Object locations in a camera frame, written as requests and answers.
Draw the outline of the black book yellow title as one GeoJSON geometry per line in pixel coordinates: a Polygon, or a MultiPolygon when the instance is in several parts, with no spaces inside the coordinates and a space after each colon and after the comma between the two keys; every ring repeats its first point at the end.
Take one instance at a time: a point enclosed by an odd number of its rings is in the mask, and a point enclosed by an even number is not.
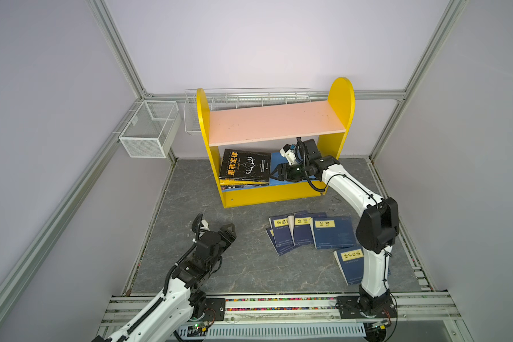
{"type": "Polygon", "coordinates": [[[225,149],[219,179],[269,182],[272,154],[225,149]]]}

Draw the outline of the yellow cartoon book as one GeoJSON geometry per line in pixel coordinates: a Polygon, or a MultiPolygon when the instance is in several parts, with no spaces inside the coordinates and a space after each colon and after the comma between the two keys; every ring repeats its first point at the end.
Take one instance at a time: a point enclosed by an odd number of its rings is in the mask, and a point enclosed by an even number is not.
{"type": "Polygon", "coordinates": [[[243,186],[265,186],[269,185],[269,181],[251,181],[251,180],[235,180],[235,179],[219,179],[221,187],[243,187],[243,186]]]}

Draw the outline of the navy book large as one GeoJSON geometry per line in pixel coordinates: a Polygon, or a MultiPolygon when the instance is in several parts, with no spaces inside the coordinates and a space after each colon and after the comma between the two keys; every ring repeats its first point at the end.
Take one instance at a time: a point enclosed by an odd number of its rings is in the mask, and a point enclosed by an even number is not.
{"type": "Polygon", "coordinates": [[[312,235],[316,249],[343,249],[358,243],[349,216],[314,219],[312,235]]]}

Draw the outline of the purple old man book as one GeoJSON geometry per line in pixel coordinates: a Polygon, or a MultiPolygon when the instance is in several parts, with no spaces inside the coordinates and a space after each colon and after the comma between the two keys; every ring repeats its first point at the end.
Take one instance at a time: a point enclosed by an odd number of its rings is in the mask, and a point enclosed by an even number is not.
{"type": "Polygon", "coordinates": [[[229,192],[229,191],[236,191],[236,190],[246,190],[246,189],[259,188],[261,186],[262,185],[228,185],[228,186],[221,186],[221,191],[229,192]]]}

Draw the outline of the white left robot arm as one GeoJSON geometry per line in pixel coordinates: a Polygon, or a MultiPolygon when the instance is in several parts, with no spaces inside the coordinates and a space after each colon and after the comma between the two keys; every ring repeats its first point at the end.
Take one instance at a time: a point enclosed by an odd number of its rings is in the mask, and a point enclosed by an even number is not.
{"type": "Polygon", "coordinates": [[[221,265],[222,255],[237,238],[235,225],[199,234],[191,248],[166,275],[165,284],[138,314],[109,337],[94,341],[166,341],[193,317],[204,314],[202,284],[221,265]]]}

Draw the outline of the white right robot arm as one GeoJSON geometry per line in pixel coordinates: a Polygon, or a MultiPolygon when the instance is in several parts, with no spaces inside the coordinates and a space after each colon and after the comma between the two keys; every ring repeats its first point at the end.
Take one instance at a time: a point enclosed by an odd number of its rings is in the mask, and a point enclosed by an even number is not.
{"type": "Polygon", "coordinates": [[[333,156],[323,156],[314,140],[296,139],[285,145],[280,155],[286,159],[271,172],[279,181],[305,180],[311,189],[335,190],[360,216],[355,236],[363,248],[363,279],[359,287],[359,310],[373,317],[393,301],[388,283],[388,271],[393,245],[399,234],[398,204],[393,198],[383,198],[357,181],[333,156]]]}

